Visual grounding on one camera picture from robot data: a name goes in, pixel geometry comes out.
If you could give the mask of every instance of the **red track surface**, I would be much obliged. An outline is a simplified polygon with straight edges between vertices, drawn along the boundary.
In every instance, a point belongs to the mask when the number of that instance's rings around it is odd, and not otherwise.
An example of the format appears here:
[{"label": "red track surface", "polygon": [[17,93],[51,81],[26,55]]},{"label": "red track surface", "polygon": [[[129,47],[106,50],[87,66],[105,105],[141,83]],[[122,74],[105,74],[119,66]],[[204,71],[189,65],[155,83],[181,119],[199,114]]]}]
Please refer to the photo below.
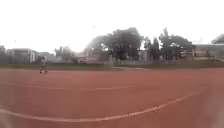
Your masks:
[{"label": "red track surface", "polygon": [[[44,75],[2,69],[0,128],[223,128],[223,73],[224,69],[198,69]],[[103,118],[133,112],[140,113]]]}]

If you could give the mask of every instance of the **overcast sky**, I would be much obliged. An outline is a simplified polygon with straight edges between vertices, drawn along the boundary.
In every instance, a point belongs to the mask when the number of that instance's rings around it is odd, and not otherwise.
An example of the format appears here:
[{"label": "overcast sky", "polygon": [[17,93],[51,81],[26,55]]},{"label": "overcast sky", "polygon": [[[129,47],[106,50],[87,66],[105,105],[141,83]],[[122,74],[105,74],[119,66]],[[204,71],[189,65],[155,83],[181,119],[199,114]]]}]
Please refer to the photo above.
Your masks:
[{"label": "overcast sky", "polygon": [[82,51],[94,36],[128,27],[209,43],[224,33],[222,8],[221,0],[0,0],[0,45]]}]

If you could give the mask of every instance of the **runner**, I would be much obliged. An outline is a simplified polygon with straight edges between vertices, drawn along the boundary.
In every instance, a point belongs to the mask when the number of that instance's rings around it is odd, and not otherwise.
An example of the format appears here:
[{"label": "runner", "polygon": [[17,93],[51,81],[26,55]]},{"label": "runner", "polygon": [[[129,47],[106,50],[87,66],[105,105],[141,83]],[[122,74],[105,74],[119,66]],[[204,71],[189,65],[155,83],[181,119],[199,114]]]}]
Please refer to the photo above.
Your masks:
[{"label": "runner", "polygon": [[41,60],[40,73],[42,73],[42,70],[44,70],[45,74],[48,72],[48,71],[47,71],[46,62],[45,62],[44,57],[42,57],[42,60]]}]

